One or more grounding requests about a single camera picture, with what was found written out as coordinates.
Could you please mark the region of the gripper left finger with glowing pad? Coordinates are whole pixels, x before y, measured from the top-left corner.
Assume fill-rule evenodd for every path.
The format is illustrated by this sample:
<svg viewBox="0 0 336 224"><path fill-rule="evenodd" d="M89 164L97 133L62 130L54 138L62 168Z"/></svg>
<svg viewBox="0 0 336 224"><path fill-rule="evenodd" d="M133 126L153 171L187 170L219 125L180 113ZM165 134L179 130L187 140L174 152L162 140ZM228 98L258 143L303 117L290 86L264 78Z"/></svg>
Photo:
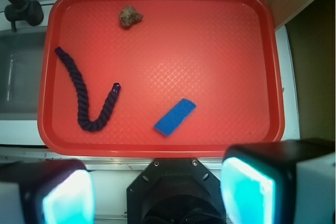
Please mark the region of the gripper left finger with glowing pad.
<svg viewBox="0 0 336 224"><path fill-rule="evenodd" d="M1 164L1 223L93 223L96 195L83 162Z"/></svg>

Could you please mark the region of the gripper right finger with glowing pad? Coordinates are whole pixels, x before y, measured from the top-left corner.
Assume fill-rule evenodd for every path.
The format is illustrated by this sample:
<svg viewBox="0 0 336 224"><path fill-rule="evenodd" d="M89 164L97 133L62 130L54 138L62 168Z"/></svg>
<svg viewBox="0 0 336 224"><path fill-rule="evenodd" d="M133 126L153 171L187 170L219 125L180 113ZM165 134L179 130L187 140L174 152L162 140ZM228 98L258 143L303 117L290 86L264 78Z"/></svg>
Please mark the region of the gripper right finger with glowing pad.
<svg viewBox="0 0 336 224"><path fill-rule="evenodd" d="M335 223L335 142L232 145L220 184L233 223Z"/></svg>

